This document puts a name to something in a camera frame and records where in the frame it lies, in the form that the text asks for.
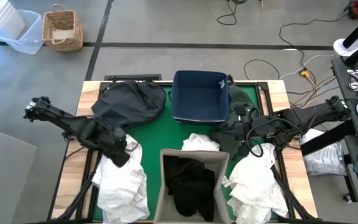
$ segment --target green table surface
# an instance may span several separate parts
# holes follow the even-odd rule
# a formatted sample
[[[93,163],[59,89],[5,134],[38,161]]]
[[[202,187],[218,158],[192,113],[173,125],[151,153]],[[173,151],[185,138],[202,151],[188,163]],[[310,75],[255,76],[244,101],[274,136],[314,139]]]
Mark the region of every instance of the green table surface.
[[[250,96],[255,105],[258,105],[255,86],[241,86],[241,88]],[[164,87],[166,92],[171,87]],[[147,220],[153,220],[155,210],[157,208],[158,195],[160,193],[160,150],[161,149],[181,149],[183,140],[188,139],[191,133],[209,134],[210,126],[181,124],[172,118],[171,101],[167,97],[165,109],[161,117],[149,124],[138,126],[129,130],[127,133],[131,135],[143,148],[142,167],[147,176],[147,203],[150,210],[150,216]],[[234,166],[238,160],[230,160],[227,165],[226,177],[229,178]],[[231,188],[222,186],[223,195],[228,201]],[[236,217],[230,206],[227,206],[231,220]],[[93,220],[103,220],[102,210],[95,205]]]

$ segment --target gray bin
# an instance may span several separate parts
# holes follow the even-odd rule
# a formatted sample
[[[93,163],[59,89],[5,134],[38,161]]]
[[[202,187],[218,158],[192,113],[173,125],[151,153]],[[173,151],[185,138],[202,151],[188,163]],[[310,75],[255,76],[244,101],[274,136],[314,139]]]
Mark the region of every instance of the gray bin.
[[[226,173],[227,163],[229,161],[230,154],[226,152],[214,152],[214,151],[181,151],[174,149],[162,149],[160,153],[160,169],[161,169],[161,189],[158,196],[157,210],[154,216],[154,223],[163,224],[176,224],[176,223],[210,223],[206,222],[204,218],[196,212],[191,217],[184,217],[180,215],[176,209],[173,201],[173,196],[168,195],[168,188],[165,185],[163,156],[178,156],[180,158],[196,159],[205,164],[205,168],[215,172],[215,210],[214,210],[214,222],[212,223],[224,223],[230,224],[230,216],[227,211],[226,201],[223,197],[221,190],[221,183],[223,176]]]

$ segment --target white cable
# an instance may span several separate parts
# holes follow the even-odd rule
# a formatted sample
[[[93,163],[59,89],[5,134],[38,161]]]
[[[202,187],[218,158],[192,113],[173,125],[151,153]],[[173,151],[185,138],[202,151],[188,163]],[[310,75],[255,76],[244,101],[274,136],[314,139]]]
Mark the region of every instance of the white cable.
[[[307,63],[309,63],[311,60],[315,59],[316,57],[333,57],[333,56],[338,56],[339,54],[334,54],[334,55],[316,55],[314,57],[311,57],[306,63],[304,63],[303,65],[306,65]],[[284,78],[285,76],[287,75],[292,75],[292,74],[295,74],[297,72],[299,72],[300,70],[303,69],[303,66],[300,67],[298,70],[296,70],[295,72],[291,72],[291,73],[288,73],[288,74],[284,74],[283,76],[280,77],[279,80],[281,80],[282,78]]]

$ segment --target navy blue fabric bin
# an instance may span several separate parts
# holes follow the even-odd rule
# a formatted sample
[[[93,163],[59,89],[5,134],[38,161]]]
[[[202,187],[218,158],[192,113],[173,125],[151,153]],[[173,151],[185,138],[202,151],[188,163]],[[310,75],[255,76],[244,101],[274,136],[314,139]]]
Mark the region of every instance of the navy blue fabric bin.
[[[172,84],[172,116],[182,123],[219,124],[227,119],[227,75],[177,71]]]

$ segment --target wooden table frame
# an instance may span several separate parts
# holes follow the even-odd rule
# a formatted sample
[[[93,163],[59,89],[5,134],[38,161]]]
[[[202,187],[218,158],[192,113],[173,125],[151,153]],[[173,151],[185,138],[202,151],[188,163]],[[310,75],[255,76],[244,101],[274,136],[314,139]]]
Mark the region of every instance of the wooden table frame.
[[[172,83],[172,81],[155,82],[161,84]],[[264,114],[270,114],[273,111],[280,111],[290,107],[285,85],[282,80],[236,81],[236,83],[258,83],[259,86],[263,87],[263,89],[259,87],[259,100],[260,104],[262,104],[261,109]],[[98,99],[100,84],[101,81],[84,82],[81,91],[80,102],[76,112],[77,116],[93,114],[91,106]],[[293,141],[290,144],[292,146],[299,147],[298,142]],[[78,141],[70,142],[66,149],[66,155],[72,153],[78,148],[80,148]],[[50,207],[48,220],[51,218],[57,218],[65,211],[67,206],[69,206],[80,190],[82,183],[89,175],[90,170],[95,166],[96,157],[97,152],[82,150],[70,156],[67,161],[63,161],[61,173]],[[316,207],[314,205],[313,196],[311,194],[308,176],[301,151],[288,147],[283,150],[282,157],[278,156],[278,160],[281,160],[280,164],[282,164],[282,166],[279,167],[279,169],[285,171],[282,172],[282,175],[284,175],[283,178],[288,181],[287,184],[289,185],[291,191],[300,201],[302,206],[304,206],[311,215],[317,217]],[[80,203],[81,205],[78,210],[81,210],[81,212],[75,212],[72,218],[79,220],[88,216],[88,211],[90,210],[89,204],[92,198],[92,194],[94,194],[94,190],[90,188],[89,191],[87,191],[85,198],[83,199],[83,203]],[[299,217],[296,212],[294,215],[292,215],[292,217],[294,216],[297,218]]]

